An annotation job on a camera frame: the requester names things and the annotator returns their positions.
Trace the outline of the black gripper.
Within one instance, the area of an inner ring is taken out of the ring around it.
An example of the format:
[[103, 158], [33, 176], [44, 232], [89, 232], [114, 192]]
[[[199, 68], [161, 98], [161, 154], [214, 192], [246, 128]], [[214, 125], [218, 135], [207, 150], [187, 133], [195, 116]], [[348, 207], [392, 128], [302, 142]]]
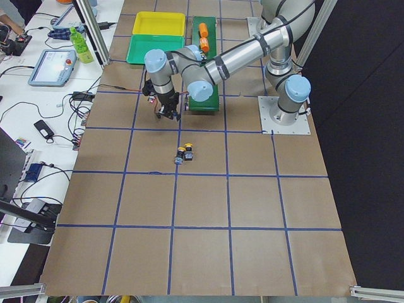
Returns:
[[177, 111], [177, 105], [179, 104], [179, 92], [171, 90], [170, 92], [164, 94], [158, 93], [157, 97], [161, 104], [161, 108], [156, 111], [156, 117], [158, 119], [166, 117], [172, 120], [180, 121], [181, 114]]

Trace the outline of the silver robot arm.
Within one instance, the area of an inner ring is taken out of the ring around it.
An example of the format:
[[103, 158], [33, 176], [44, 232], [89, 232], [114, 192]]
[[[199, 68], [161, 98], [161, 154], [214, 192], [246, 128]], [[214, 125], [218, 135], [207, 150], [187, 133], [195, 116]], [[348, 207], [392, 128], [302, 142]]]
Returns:
[[189, 96], [205, 102], [213, 95], [214, 86], [251, 63], [268, 57], [266, 77], [277, 90], [286, 92], [284, 80], [292, 76], [291, 46], [311, 25], [314, 1], [262, 1], [261, 24], [247, 40], [233, 48], [203, 60], [196, 45], [163, 51], [149, 50], [144, 57], [150, 78], [142, 88], [144, 96], [157, 98], [161, 107], [157, 117], [180, 120], [177, 111], [179, 92], [172, 76], [179, 74]]

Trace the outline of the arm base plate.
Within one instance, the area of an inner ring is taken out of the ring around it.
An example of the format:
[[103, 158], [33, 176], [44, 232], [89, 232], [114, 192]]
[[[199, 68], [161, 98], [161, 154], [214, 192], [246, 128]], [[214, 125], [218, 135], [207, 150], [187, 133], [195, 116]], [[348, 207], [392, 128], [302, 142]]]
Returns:
[[258, 96], [261, 132], [263, 134], [310, 135], [304, 103], [297, 112], [286, 113], [278, 106], [279, 97]]
[[267, 26], [267, 22], [261, 17], [247, 17], [247, 27], [249, 36], [253, 36], [260, 30], [263, 30]]

